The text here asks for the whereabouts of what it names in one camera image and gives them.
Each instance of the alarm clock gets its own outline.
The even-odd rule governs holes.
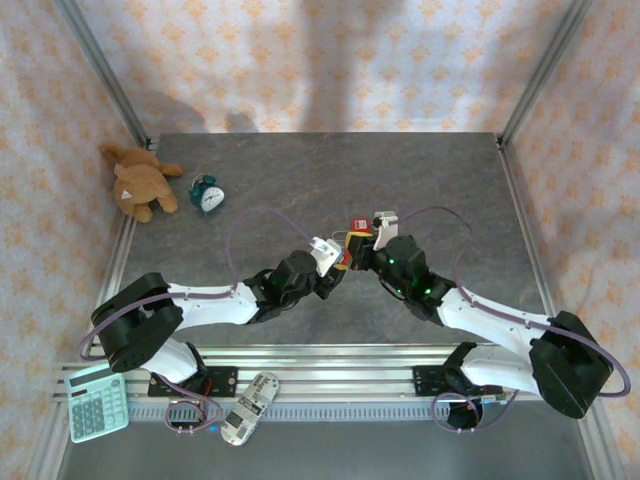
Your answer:
[[[211,175],[196,177],[189,190],[189,198],[202,213],[211,213],[224,200],[224,192],[216,187],[216,179]]]

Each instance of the black mounting bracket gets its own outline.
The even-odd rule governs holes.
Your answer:
[[[502,387],[495,385],[467,388],[464,392],[457,391],[447,379],[447,368],[444,365],[416,365],[413,367],[413,387],[418,397],[435,397],[445,392],[462,393],[467,396],[500,395],[504,393]]]
[[[238,368],[237,367],[204,367],[202,371],[204,382],[203,388],[206,387],[206,381],[210,379],[211,386],[209,388],[209,397],[235,397],[236,388],[238,386]],[[204,390],[195,393],[204,394]],[[184,397],[181,393],[176,392],[166,383],[164,383],[155,374],[151,374],[149,380],[149,397]]]

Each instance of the red box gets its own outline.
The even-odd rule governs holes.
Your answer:
[[[354,218],[351,220],[351,230],[355,232],[371,232],[371,222],[367,218]]]

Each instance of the floral wallpaper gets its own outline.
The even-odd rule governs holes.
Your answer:
[[[52,1],[0,5],[0,85],[0,477],[17,480],[114,242],[96,145],[131,135]]]
[[[570,0],[80,0],[150,135],[500,131]]]
[[[514,143],[557,305],[631,374],[632,394],[605,403],[629,479],[640,478],[639,31],[640,4],[595,0]]]

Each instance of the brown teddy bear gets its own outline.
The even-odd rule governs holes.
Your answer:
[[[147,223],[153,216],[149,207],[153,200],[158,200],[165,212],[176,211],[178,199],[164,175],[179,177],[183,173],[180,165],[163,165],[153,153],[142,148],[123,148],[111,142],[102,143],[99,148],[103,158],[116,164],[113,195],[125,214]]]

